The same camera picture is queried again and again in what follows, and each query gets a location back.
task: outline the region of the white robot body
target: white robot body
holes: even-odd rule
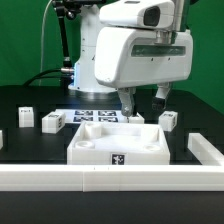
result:
[[[115,90],[100,85],[94,76],[96,41],[103,25],[99,20],[96,5],[83,6],[81,13],[81,53],[74,66],[74,83],[69,86],[74,94],[97,98],[97,94],[112,93]]]
[[[121,0],[102,7],[100,21],[114,26],[167,29],[173,23],[174,9],[171,0]]]
[[[187,79],[193,53],[191,35],[177,32],[171,45],[157,45],[155,39],[154,31],[103,28],[97,40],[97,81],[123,88]]]

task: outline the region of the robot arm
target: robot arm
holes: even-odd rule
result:
[[[155,108],[165,107],[171,82],[191,71],[193,40],[186,30],[190,0],[121,0],[104,6],[95,76],[118,89],[122,114],[133,114],[135,87],[158,84]]]

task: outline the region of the white tray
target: white tray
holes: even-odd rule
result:
[[[67,150],[70,165],[168,165],[162,128],[83,121]]]

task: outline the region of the green background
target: green background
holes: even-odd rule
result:
[[[47,3],[48,0],[2,1],[0,85],[20,85],[39,73],[41,25]],[[79,18],[66,21],[66,26],[75,62],[80,51]],[[224,114],[224,0],[200,0],[191,6],[188,26],[194,39],[192,72],[187,81],[175,83],[174,88],[192,92]],[[61,67],[61,64],[58,21],[50,8],[45,31],[44,70]],[[42,84],[52,84],[52,81],[44,80]]]

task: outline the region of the table surface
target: table surface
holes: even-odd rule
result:
[[[137,90],[138,112],[145,123],[158,123],[152,111],[154,90]],[[41,119],[56,109],[120,110],[111,100],[84,100],[58,87],[0,87],[4,146],[2,164],[66,164],[67,147],[79,125],[54,134],[41,132]],[[34,128],[18,127],[18,107],[32,106]],[[178,125],[165,132],[171,164],[200,164],[187,149],[188,134],[201,133],[224,152],[224,115],[185,91],[172,91],[167,111],[178,112]],[[223,192],[0,192],[2,223],[223,223]]]

